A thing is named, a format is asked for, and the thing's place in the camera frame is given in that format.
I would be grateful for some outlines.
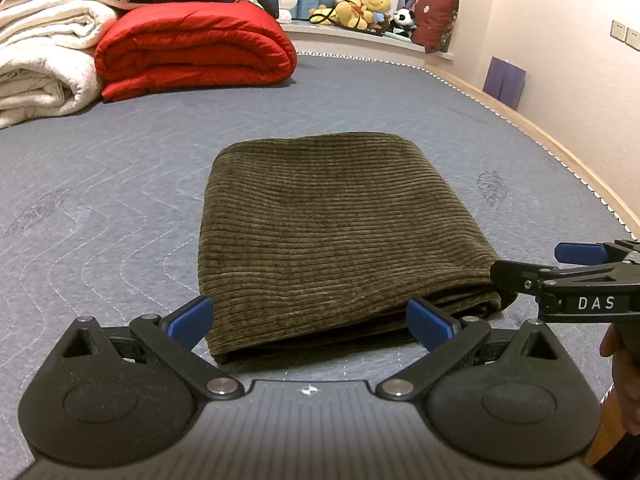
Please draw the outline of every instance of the red quilt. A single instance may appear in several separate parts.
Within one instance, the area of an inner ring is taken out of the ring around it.
[[[267,85],[289,78],[296,63],[280,25],[246,1],[140,7],[95,50],[107,101],[183,87]]]

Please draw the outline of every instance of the white wall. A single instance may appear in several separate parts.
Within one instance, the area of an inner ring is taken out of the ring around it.
[[[491,56],[526,70],[518,111],[640,214],[640,52],[609,36],[640,30],[640,0],[491,0],[484,26],[487,1],[461,0],[452,72],[482,88]]]

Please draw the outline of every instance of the gray quilted fabric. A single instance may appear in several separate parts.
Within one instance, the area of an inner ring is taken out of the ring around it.
[[[202,196],[233,142],[339,131],[415,142],[501,256],[553,264],[559,241],[628,237],[612,213],[545,150],[420,70],[302,56],[291,81],[97,104],[0,132],[0,478],[31,460],[21,392],[71,320],[120,325],[197,294]],[[495,326],[536,309],[520,298]],[[602,325],[555,326],[596,394],[610,382]],[[196,351],[206,355],[201,343]],[[374,341],[226,365],[243,381],[369,379],[422,355]]]

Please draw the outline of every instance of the purple folder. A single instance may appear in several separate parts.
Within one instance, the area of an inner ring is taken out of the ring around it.
[[[526,74],[523,69],[492,57],[482,91],[515,110],[524,89]]]

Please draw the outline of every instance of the electrical outlet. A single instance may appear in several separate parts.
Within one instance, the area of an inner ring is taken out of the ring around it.
[[[628,44],[628,46],[630,46],[631,48],[634,48],[636,50],[640,50],[640,32],[630,28],[626,32],[625,43]]]
[[[614,20],[611,23],[611,37],[624,43],[626,38],[626,26]]]

